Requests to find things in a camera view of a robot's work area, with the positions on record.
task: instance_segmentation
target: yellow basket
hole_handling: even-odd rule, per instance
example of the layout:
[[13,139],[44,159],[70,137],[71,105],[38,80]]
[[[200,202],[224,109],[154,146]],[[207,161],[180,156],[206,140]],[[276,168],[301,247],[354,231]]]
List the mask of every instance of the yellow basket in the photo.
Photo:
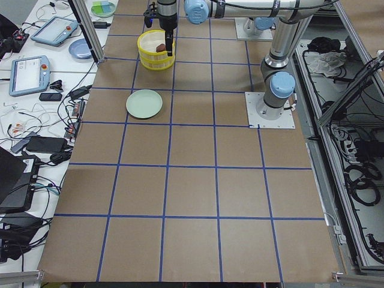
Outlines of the yellow basket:
[[172,55],[168,56],[167,51],[156,52],[156,47],[164,44],[165,32],[162,30],[150,30],[137,39],[140,61],[142,65],[150,70],[165,70],[175,62],[175,42],[172,44]]

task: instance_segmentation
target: round plate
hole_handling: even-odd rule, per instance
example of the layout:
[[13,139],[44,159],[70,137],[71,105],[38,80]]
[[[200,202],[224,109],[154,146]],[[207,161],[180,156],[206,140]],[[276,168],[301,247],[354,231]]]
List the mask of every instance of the round plate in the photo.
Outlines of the round plate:
[[88,59],[92,57],[91,51],[88,48],[88,44],[85,39],[79,39],[73,42],[69,48],[69,53],[78,59]]
[[94,8],[91,7],[91,12],[92,12],[93,15],[96,15],[97,17],[108,18],[109,16],[112,16],[115,13],[116,5],[114,3],[109,2],[109,8],[110,8],[110,12],[108,12],[108,13],[104,13],[104,12],[95,13]]
[[130,115],[136,118],[150,118],[156,115],[163,105],[161,96],[148,89],[138,90],[132,93],[127,99],[127,110]]

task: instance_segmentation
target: white cloth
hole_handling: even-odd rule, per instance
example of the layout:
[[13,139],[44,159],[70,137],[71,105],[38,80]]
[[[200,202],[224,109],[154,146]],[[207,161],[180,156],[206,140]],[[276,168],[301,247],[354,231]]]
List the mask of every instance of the white cloth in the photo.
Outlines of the white cloth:
[[319,54],[309,64],[308,69],[311,73],[324,74],[326,77],[337,76],[340,73],[338,68],[344,65],[346,59],[345,53],[329,52]]

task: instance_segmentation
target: blue joint cap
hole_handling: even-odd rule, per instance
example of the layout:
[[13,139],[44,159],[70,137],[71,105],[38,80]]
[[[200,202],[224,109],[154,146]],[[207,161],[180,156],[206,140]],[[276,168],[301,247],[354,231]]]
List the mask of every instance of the blue joint cap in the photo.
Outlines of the blue joint cap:
[[287,72],[278,72],[272,76],[270,83],[272,93],[280,99],[286,99],[295,90],[296,81],[293,76]]
[[209,8],[205,0],[185,0],[184,11],[192,24],[201,24],[209,14]]
[[269,17],[257,17],[255,20],[254,20],[254,25],[256,27],[256,29],[258,30],[267,30],[267,29],[270,29],[272,27],[272,25],[274,24],[275,22],[275,19],[273,17],[269,18]]

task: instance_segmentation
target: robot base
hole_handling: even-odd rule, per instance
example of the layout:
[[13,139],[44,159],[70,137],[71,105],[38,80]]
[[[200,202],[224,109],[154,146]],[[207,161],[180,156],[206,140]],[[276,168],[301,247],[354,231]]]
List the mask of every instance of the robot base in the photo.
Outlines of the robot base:
[[267,120],[261,117],[256,111],[256,105],[264,97],[264,92],[246,92],[248,123],[250,128],[275,128],[275,129],[295,129],[292,111],[283,110],[281,116],[276,120]]
[[272,41],[272,32],[270,29],[259,31],[258,34],[248,34],[244,31],[244,23],[247,21],[247,18],[235,18],[236,23],[236,34],[238,40],[244,41],[263,41],[271,42]]

